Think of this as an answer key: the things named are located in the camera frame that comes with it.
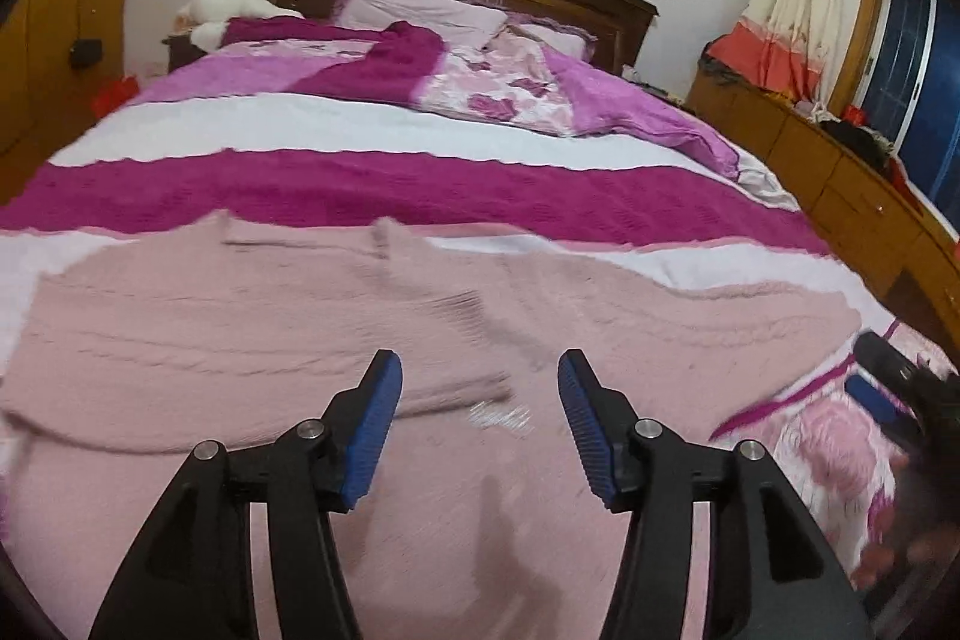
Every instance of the blanket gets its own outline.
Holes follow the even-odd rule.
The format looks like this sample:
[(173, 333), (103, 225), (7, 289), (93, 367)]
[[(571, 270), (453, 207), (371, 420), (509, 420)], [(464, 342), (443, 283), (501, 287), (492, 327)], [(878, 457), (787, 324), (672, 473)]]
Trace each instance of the blanket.
[(383, 102), (555, 136), (616, 131), (739, 176), (738, 153), (703, 121), (509, 30), (476, 50), (448, 47), (402, 21), (354, 31), (297, 18), (231, 20), (223, 49), (148, 87), (136, 103), (259, 92)]
[[(781, 283), (679, 292), (581, 256), (443, 251), (389, 220), (291, 230), (210, 218), (40, 283), (0, 393), (47, 434), (11, 500), (14, 555), (82, 561), (86, 577), (43, 555), (16, 564), (67, 636), (84, 636), (197, 440), (275, 437), (390, 346), (404, 396), (496, 377), (509, 400), (395, 423), (373, 494), (335, 520), (364, 632), (481, 638), (503, 619), (579, 640), (602, 622), (625, 519), (587, 490), (557, 395), (560, 352), (584, 348), (641, 414), (705, 441), (858, 325), (842, 296)], [(56, 496), (71, 498), (66, 528), (50, 520)]]

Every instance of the metal screw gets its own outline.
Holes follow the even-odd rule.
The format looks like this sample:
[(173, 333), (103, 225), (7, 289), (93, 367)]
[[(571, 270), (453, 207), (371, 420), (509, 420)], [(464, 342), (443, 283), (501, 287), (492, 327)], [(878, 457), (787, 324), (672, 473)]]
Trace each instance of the metal screw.
[(219, 442), (214, 442), (212, 439), (205, 439), (203, 442), (200, 442), (193, 449), (194, 458), (198, 458), (200, 461), (210, 461), (213, 456), (216, 456), (220, 451)]
[(767, 455), (767, 449), (755, 439), (748, 439), (740, 444), (740, 456), (749, 458), (750, 461), (760, 461)]
[(323, 426), (323, 421), (310, 418), (307, 421), (301, 422), (301, 424), (296, 427), (296, 436), (300, 439), (316, 439), (325, 431), (326, 427)]
[(634, 431), (644, 439), (656, 439), (664, 433), (664, 427), (653, 418), (640, 418), (634, 427)]

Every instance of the pink pillow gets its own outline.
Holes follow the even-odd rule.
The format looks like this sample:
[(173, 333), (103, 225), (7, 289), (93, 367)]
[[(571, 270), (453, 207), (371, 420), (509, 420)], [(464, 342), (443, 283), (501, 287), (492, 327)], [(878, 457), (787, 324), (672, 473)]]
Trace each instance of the pink pillow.
[(503, 28), (507, 14), (455, 0), (347, 0), (333, 23), (382, 31), (398, 20), (429, 28), (454, 47), (481, 49)]
[(576, 58), (578, 61), (589, 61), (584, 57), (587, 54), (587, 41), (579, 33), (566, 33), (564, 31), (551, 28), (549, 25), (537, 25), (536, 23), (511, 23), (510, 29), (518, 34), (536, 39), (543, 44), (549, 44), (553, 49)]

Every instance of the white plush toy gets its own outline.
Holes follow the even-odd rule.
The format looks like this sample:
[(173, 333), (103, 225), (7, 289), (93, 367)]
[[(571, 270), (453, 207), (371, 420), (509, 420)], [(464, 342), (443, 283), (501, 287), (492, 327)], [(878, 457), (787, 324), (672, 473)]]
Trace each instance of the white plush toy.
[(191, 0), (176, 14), (174, 33), (190, 31), (190, 41), (206, 52), (220, 46), (227, 20), (231, 18), (302, 18), (293, 9), (271, 4), (267, 0)]

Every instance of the drawer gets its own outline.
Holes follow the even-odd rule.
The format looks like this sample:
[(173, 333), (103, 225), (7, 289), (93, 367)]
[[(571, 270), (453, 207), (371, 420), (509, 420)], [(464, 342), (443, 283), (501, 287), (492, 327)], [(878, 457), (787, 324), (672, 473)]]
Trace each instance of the drawer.
[(743, 90), (743, 88), (736, 83), (724, 84), (699, 71), (696, 80), (693, 82), (693, 87), (690, 88), (690, 93), (683, 103), (698, 118), (704, 119), (710, 125), (715, 126), (718, 122), (723, 122), (730, 114), (733, 97), (739, 90)]
[(741, 88), (726, 118), (716, 124), (717, 129), (731, 142), (766, 161), (779, 137), (787, 110), (776, 106), (761, 95)]
[(824, 188), (810, 214), (817, 233), (836, 256), (856, 271), (877, 296), (886, 295), (904, 268), (905, 254), (863, 223), (860, 213), (831, 187)]
[(944, 321), (953, 341), (960, 343), (960, 271), (956, 264), (924, 234), (910, 250), (907, 270)]
[(853, 159), (845, 156), (837, 164), (829, 186), (842, 194), (864, 225), (892, 247), (906, 250), (920, 234), (918, 218), (904, 207), (891, 187)]
[(767, 166), (781, 185), (797, 197), (809, 213), (827, 185), (840, 150), (817, 129), (797, 116), (787, 116), (784, 130), (770, 151)]

